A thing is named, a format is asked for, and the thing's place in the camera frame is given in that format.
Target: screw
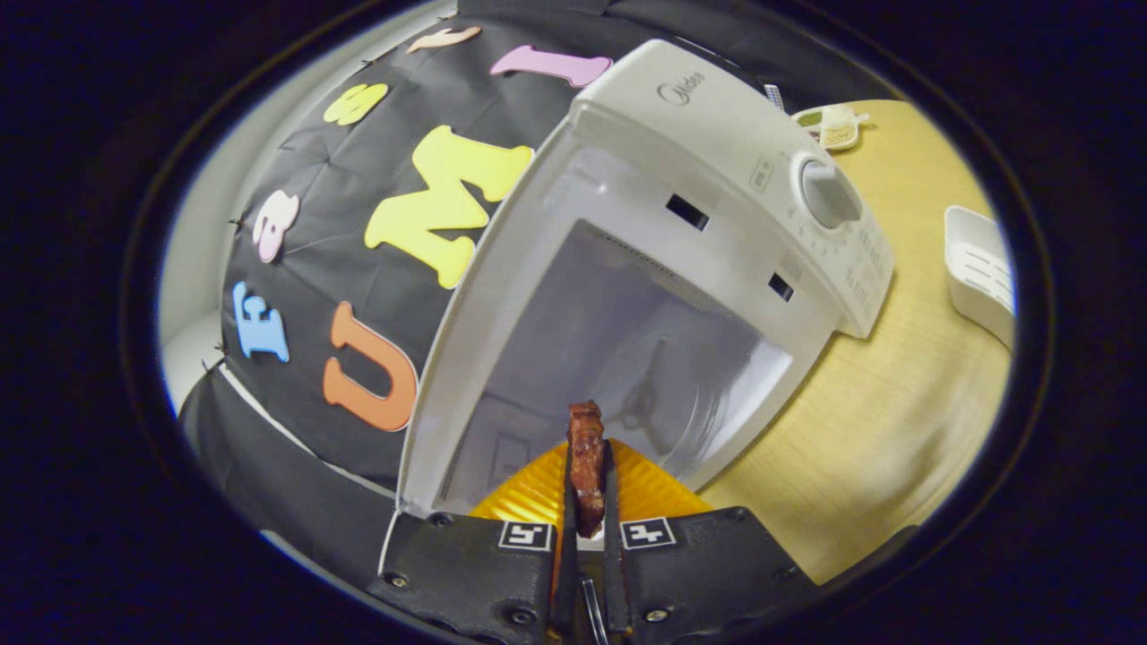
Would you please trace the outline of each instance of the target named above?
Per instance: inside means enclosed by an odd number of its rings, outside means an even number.
[[[514,624],[532,624],[533,612],[529,609],[514,609],[509,613],[509,622]]]
[[[777,573],[773,574],[773,580],[777,581],[777,582],[785,582],[788,578],[795,576],[796,575],[796,570],[797,569],[796,569],[795,566],[794,567],[788,567],[787,569],[777,569]]]

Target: black fabric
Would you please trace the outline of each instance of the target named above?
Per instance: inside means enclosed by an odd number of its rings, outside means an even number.
[[[258,415],[218,372],[195,384],[179,415],[197,433],[204,469],[256,529],[365,589],[374,580],[393,500],[307,454]]]
[[[426,188],[411,153],[430,130],[501,147],[538,148],[565,116],[578,90],[560,78],[533,73],[490,76],[506,52],[532,44],[539,49],[619,59],[657,32],[624,21],[586,14],[515,10],[513,15],[451,18],[446,26],[478,24],[479,37],[463,45],[406,54],[397,47],[341,84],[289,135],[242,213],[223,295],[227,365],[278,421],[325,460],[393,487],[405,432],[381,432],[322,396],[329,357],[345,373],[384,395],[389,378],[352,348],[335,350],[330,322],[340,301],[352,304],[365,325],[400,347],[421,373],[452,294],[432,269],[389,244],[369,249],[364,232],[382,200]],[[359,123],[322,121],[327,106],[346,88],[385,83],[388,95]],[[493,213],[497,203],[471,194]],[[276,189],[301,196],[299,215],[288,230],[279,259],[263,263],[251,243],[251,225]],[[444,238],[481,230],[438,231]],[[290,362],[270,353],[239,351],[231,289],[245,281],[249,295],[266,300],[283,319]]]

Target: microwave control knob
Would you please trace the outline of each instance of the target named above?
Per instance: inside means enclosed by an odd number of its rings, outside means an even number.
[[[835,165],[812,160],[801,166],[804,203],[825,228],[860,220],[860,200]]]

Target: white container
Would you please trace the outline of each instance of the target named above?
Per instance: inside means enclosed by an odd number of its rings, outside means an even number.
[[[963,207],[947,207],[944,262],[955,310],[1011,349],[1015,335],[1015,293],[1012,264],[999,226]]]

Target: pink letter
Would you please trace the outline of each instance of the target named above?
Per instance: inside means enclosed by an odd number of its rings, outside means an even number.
[[[611,64],[614,61],[604,56],[583,59],[582,56],[538,52],[533,45],[522,45],[494,63],[494,67],[490,68],[490,73],[532,71],[564,78],[574,87],[585,87]]]

